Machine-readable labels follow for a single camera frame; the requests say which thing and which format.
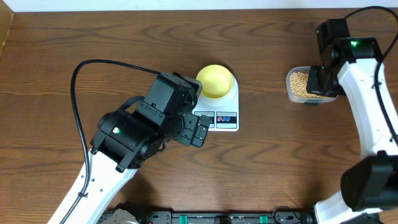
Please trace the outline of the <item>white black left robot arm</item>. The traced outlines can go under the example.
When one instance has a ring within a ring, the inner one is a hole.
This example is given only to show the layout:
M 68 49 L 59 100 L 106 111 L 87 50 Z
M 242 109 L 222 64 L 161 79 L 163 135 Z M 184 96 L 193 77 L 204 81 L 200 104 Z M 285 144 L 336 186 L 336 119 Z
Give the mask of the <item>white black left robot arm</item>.
M 201 91 L 194 78 L 161 73 L 144 99 L 131 98 L 105 114 L 90 142 L 89 165 L 82 167 L 49 222 L 96 223 L 123 185 L 166 142 L 202 147 L 211 119 L 192 114 Z

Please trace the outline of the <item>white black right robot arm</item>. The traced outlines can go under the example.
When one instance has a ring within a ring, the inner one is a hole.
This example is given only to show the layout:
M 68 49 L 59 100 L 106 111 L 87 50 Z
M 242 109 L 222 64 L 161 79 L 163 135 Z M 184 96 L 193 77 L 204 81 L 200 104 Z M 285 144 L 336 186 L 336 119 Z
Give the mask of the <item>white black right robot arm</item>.
M 359 134 L 361 161 L 341 177 L 340 190 L 315 204 L 308 223 L 358 222 L 397 207 L 397 112 L 384 80 L 382 53 L 373 37 L 351 37 L 346 19 L 317 27 L 322 65 L 309 71 L 307 91 L 346 96 Z

